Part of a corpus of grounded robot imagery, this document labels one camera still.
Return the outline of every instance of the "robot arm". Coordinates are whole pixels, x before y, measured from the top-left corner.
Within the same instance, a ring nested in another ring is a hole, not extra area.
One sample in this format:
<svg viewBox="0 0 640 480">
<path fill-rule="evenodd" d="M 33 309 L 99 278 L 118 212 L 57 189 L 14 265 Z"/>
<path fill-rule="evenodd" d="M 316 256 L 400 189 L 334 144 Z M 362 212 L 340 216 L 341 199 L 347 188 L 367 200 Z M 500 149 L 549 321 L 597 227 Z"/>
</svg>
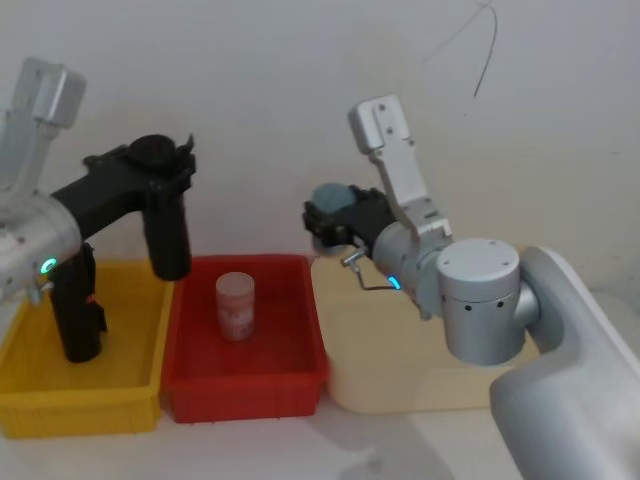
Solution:
<svg viewBox="0 0 640 480">
<path fill-rule="evenodd" d="M 84 78 L 65 66 L 27 59 L 0 139 L 0 301 L 26 287 L 39 303 L 51 290 L 72 362 L 95 357 L 106 330 L 86 239 L 140 211 L 156 276 L 178 280 L 191 268 L 183 193 L 195 173 L 192 138 L 176 147 L 162 135 L 142 137 L 86 158 L 88 173 L 52 195 L 36 190 L 49 144 L 72 126 L 84 89 Z"/>
<path fill-rule="evenodd" d="M 307 229 L 324 247 L 359 247 L 343 264 L 354 268 L 368 255 L 424 319 L 441 316 L 447 346 L 462 361 L 504 363 L 531 334 L 540 358 L 500 377 L 490 392 L 525 480 L 640 478 L 640 363 L 575 271 L 545 249 L 519 254 L 498 240 L 454 242 L 422 183 L 395 96 L 358 105 L 350 120 L 387 197 L 319 187 L 305 204 Z M 381 215 L 368 228 L 363 211 Z"/>
</svg>

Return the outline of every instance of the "white wall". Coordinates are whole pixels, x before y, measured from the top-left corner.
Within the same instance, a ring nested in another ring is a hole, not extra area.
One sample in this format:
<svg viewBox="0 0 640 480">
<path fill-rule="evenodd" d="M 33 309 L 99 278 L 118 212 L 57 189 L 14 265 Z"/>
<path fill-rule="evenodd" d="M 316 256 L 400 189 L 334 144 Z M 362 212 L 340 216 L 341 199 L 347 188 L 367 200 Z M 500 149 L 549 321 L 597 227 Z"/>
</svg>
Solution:
<svg viewBox="0 0 640 480">
<path fill-rule="evenodd" d="M 640 258 L 640 7 L 492 6 L 495 51 L 474 99 L 491 12 L 433 55 L 477 11 L 473 1 L 3 0 L 0 103 L 26 55 L 64 62 L 89 88 L 43 190 L 80 176 L 85 155 L 193 132 L 193 250 L 302 252 L 314 186 L 378 183 L 346 111 L 396 92 L 459 237 L 543 244 L 592 284 L 622 278 Z M 97 245 L 102 256 L 142 255 L 139 219 Z"/>
</svg>

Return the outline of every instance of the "white table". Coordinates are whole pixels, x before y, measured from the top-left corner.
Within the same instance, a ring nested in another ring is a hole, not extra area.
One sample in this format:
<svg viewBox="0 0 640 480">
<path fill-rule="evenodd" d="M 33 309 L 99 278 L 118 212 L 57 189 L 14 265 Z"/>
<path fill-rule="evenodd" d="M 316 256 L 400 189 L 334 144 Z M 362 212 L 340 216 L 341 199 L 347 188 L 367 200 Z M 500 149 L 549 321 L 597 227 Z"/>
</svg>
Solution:
<svg viewBox="0 0 640 480">
<path fill-rule="evenodd" d="M 624 304 L 607 295 L 598 300 L 612 320 L 622 318 L 625 338 L 640 338 L 637 317 L 624 310 Z M 0 317 L 7 318 L 12 309 L 15 305 L 0 309 Z M 6 320 L 0 321 L 0 329 L 3 323 Z M 328 398 L 310 418 L 176 425 L 165 415 L 150 434 L 37 441 L 0 438 L 0 476 L 7 480 L 521 479 L 488 411 L 358 416 Z"/>
</svg>

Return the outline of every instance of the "plastic cup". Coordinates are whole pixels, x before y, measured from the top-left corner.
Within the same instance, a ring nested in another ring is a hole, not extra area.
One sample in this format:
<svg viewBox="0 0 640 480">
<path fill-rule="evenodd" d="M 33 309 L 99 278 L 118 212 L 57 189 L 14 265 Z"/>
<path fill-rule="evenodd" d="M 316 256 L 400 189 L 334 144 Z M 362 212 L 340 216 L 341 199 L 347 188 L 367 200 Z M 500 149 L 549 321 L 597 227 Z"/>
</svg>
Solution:
<svg viewBox="0 0 640 480">
<path fill-rule="evenodd" d="M 225 273 L 216 281 L 218 324 L 227 340 L 240 341 L 254 330 L 255 282 L 242 272 Z"/>
</svg>

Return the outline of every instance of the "blue led light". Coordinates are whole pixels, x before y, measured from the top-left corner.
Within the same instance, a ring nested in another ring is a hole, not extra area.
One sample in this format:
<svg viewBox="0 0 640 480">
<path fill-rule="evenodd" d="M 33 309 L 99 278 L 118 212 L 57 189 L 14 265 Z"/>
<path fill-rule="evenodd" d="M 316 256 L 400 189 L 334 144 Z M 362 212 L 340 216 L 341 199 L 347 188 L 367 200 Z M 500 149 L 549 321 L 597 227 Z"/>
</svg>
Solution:
<svg viewBox="0 0 640 480">
<path fill-rule="evenodd" d="M 46 260 L 40 267 L 40 273 L 43 275 L 46 275 L 53 269 L 53 267 L 56 266 L 57 263 L 58 261 L 55 258 L 50 258 L 49 260 Z"/>
<path fill-rule="evenodd" d="M 389 277 L 387 278 L 387 280 L 389 280 L 389 283 L 393 285 L 393 288 L 395 288 L 396 290 L 400 290 L 400 282 L 396 277 Z"/>
</svg>

